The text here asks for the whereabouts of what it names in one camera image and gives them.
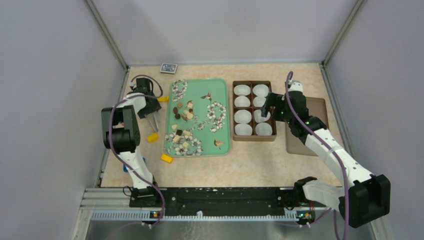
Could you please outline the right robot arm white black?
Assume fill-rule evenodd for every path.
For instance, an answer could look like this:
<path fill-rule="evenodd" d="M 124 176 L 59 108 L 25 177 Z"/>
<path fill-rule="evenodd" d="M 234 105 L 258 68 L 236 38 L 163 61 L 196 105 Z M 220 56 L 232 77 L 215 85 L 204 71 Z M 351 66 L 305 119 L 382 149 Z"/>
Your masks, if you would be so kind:
<path fill-rule="evenodd" d="M 311 201 L 323 204 L 340 213 L 352 228 L 390 213 L 389 179 L 364 168 L 335 140 L 327 125 L 309 113 L 300 82 L 290 80 L 284 94 L 269 92 L 261 114 L 286 123 L 290 133 L 314 152 L 341 183 L 336 187 L 316 177 L 300 179 L 293 192 L 297 205 L 307 206 Z"/>

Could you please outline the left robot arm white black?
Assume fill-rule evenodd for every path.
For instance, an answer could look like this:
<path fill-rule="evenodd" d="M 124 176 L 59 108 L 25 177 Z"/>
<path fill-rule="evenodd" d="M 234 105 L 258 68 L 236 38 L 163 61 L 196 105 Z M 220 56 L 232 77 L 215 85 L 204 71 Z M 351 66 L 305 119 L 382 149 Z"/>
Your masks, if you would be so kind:
<path fill-rule="evenodd" d="M 146 119 L 155 133 L 159 131 L 156 113 L 162 107 L 154 94 L 157 84 L 158 81 L 148 75 L 136 75 L 123 100 L 101 110 L 103 144 L 126 167 L 132 179 L 131 198 L 142 200 L 149 207 L 160 202 L 161 194 L 156 190 L 155 178 L 141 153 L 138 121 Z"/>

